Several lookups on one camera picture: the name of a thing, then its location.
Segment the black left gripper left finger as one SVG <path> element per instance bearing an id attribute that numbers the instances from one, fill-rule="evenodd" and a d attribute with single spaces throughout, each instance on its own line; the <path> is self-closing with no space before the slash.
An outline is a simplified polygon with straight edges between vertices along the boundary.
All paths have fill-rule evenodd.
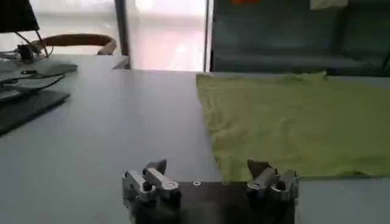
<path id="1" fill-rule="evenodd" d="M 179 183 L 166 175 L 167 160 L 149 162 L 138 173 L 127 170 L 122 176 L 122 198 L 128 202 L 136 199 L 142 202 L 156 201 L 161 197 L 168 202 L 179 202 Z"/>

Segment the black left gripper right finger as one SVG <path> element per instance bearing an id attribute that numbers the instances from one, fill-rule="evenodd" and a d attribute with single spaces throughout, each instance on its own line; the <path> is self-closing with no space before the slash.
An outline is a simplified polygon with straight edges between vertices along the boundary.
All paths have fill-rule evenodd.
<path id="1" fill-rule="evenodd" d="M 298 201 L 299 176 L 297 172 L 288 169 L 279 174 L 276 167 L 268 162 L 247 160 L 247 167 L 252 179 L 247 182 L 248 193 L 254 194 L 255 198 L 270 198 L 271 200 L 289 202 Z"/>

